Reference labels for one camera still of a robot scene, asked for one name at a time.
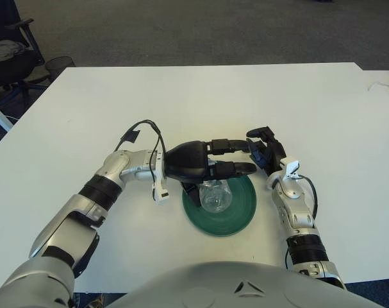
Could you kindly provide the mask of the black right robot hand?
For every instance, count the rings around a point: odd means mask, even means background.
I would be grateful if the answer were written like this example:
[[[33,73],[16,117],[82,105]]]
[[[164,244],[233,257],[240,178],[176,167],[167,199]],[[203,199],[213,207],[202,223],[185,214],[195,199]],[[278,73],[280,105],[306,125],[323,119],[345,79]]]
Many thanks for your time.
[[[286,153],[268,126],[250,130],[246,137],[251,160],[267,176],[281,170],[280,161],[286,157]]]

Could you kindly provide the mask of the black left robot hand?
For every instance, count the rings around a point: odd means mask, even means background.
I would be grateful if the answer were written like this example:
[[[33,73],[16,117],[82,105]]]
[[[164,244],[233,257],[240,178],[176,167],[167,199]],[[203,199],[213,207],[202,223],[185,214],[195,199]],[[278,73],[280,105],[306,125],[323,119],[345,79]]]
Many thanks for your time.
[[[223,155],[236,151],[248,152],[248,143],[229,139],[185,142],[166,152],[165,175],[178,180],[185,194],[196,207],[200,207],[201,183],[239,178],[256,172],[256,166],[248,162],[218,161],[212,164],[208,162],[209,155]]]

